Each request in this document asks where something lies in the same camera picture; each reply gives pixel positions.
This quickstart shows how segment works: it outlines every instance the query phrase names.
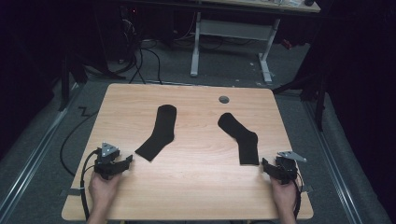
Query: metal bracket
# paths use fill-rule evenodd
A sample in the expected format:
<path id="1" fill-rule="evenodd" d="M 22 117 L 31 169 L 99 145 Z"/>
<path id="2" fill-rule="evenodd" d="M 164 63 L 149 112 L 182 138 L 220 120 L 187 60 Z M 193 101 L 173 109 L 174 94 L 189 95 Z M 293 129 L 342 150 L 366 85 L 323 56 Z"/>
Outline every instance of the metal bracket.
<path id="1" fill-rule="evenodd" d="M 110 155 L 111 153 L 116 152 L 117 150 L 119 150 L 118 147 L 114 147 L 106 142 L 102 143 L 102 157 L 106 157 L 106 156 Z"/>
<path id="2" fill-rule="evenodd" d="M 278 152 L 277 155 L 287 158 L 287 159 L 295 160 L 295 161 L 307 162 L 306 158 L 300 156 L 299 154 L 297 154 L 293 151 Z"/>

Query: gray carpet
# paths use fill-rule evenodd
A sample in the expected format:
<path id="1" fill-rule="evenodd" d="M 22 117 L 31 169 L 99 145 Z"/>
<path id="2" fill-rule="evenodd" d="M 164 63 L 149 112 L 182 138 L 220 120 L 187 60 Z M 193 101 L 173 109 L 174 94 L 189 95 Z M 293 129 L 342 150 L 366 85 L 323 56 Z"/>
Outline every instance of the gray carpet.
<path id="1" fill-rule="evenodd" d="M 309 48 L 303 46 L 286 50 L 282 46 L 274 45 L 268 58 L 274 84 L 265 85 L 256 56 L 256 52 L 260 52 L 261 45 L 260 42 L 249 43 L 247 46 L 223 44 L 219 49 L 210 50 L 209 48 L 214 48 L 216 43 L 205 43 L 203 47 L 207 49 L 201 51 L 200 75 L 196 78 L 191 78 L 189 75 L 191 46 L 174 46 L 169 49 L 159 44 L 151 50 L 161 58 L 161 77 L 166 83 L 272 89 L 293 79 Z M 141 74 L 146 81 L 155 81 L 157 80 L 157 59 L 146 50 L 143 50 L 143 54 Z M 117 69 L 120 66 L 110 63 L 110 68 Z M 133 69 L 124 75 L 130 78 L 134 71 Z M 111 82 L 114 80 L 90 76 L 90 81 L 80 88 L 78 97 L 68 107 L 60 127 L 53 135 L 43 161 L 15 208 L 11 209 L 12 214 L 7 223 L 68 223 L 62 219 L 61 212 L 65 201 L 64 191 L 70 187 L 73 177 L 60 163 L 61 146 L 67 135 L 86 118 L 81 116 L 82 109 L 79 107 L 86 107 L 86 114 L 97 111 L 102 103 L 106 87 Z M 136 77 L 134 82 L 140 82 L 139 77 Z M 54 91 L 56 97 L 36 116 L 0 163 L 2 200 L 6 198 L 15 178 L 28 161 L 30 153 L 39 144 L 41 137 L 58 114 L 57 109 L 61 104 L 59 86 Z M 295 91 L 287 91 L 279 94 L 276 96 L 276 102 L 293 150 L 308 159 L 308 163 L 299 163 L 299 166 L 305 184 L 312 187 L 313 191 L 309 193 L 309 198 L 315 214 L 313 218 L 299 221 L 299 223 L 349 223 L 329 167 L 324 160 L 315 126 L 312 125 L 311 118 L 306 112 L 306 106 L 295 93 Z M 73 172 L 78 168 L 94 120 L 95 116 L 84 122 L 70 136 L 64 147 L 64 162 Z M 361 223 L 390 223 L 350 150 L 328 98 L 323 128 L 323 134 L 332 150 L 338 169 L 359 209 Z"/>

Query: hole in table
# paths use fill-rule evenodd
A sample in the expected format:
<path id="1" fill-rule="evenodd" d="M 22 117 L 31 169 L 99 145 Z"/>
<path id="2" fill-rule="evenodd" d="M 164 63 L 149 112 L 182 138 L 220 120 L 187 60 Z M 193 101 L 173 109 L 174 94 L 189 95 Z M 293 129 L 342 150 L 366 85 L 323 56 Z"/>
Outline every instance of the hole in table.
<path id="1" fill-rule="evenodd" d="M 219 101 L 220 101 L 222 104 L 228 104 L 228 103 L 230 102 L 230 98 L 228 98 L 227 96 L 220 96 L 220 97 L 219 97 Z"/>

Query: floor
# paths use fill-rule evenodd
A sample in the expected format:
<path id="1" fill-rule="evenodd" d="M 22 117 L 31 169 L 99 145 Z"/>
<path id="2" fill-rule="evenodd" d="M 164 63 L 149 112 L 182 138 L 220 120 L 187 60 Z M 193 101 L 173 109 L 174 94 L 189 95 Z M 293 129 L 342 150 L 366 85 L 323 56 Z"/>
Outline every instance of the floor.
<path id="1" fill-rule="evenodd" d="M 163 84 L 267 89 L 292 81 L 309 50 L 309 45 L 293 49 L 273 45 L 268 57 L 273 84 L 267 85 L 257 58 L 262 45 L 262 42 L 237 39 L 228 39 L 220 46 L 204 41 L 198 77 L 189 75 L 190 41 L 177 42 L 172 48 L 145 41 L 142 48 L 149 48 L 159 56 Z M 142 78 L 147 83 L 158 84 L 159 61 L 146 49 L 142 53 Z M 122 64 L 109 62 L 110 70 L 121 67 Z M 122 74 L 126 79 L 117 82 L 128 83 L 135 71 L 133 68 Z M 114 82 L 89 75 L 86 85 L 74 86 L 73 100 L 62 112 L 58 111 L 62 103 L 60 85 L 54 88 L 54 99 L 32 120 L 0 162 L 0 223 L 69 223 L 62 219 L 61 213 L 73 176 L 61 164 L 61 151 L 62 161 L 75 172 L 95 119 L 95 116 L 84 117 L 82 110 L 86 108 L 85 115 L 97 111 L 106 87 Z M 133 83 L 142 82 L 139 76 L 133 80 Z M 311 190 L 309 198 L 315 214 L 299 223 L 390 223 L 345 139 L 329 97 L 321 133 L 312 121 L 315 102 L 301 102 L 298 93 L 285 91 L 276 95 L 276 102 L 293 150 L 309 160 L 299 165 Z"/>

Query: white desk frame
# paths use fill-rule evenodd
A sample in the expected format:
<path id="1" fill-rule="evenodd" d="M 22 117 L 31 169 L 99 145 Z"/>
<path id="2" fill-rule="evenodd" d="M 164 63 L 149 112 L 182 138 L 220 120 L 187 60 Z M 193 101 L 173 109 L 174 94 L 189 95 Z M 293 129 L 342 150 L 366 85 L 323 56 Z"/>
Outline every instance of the white desk frame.
<path id="1" fill-rule="evenodd" d="M 267 41 L 264 53 L 259 53 L 259 61 L 262 67 L 262 75 L 265 83 L 272 84 L 271 74 L 267 64 L 267 57 L 274 42 L 279 23 L 280 19 L 276 19 L 272 26 L 227 21 L 201 20 L 201 12 L 198 12 L 195 28 L 195 43 L 191 62 L 191 76 L 198 76 L 200 35 L 219 35 L 225 37 Z"/>

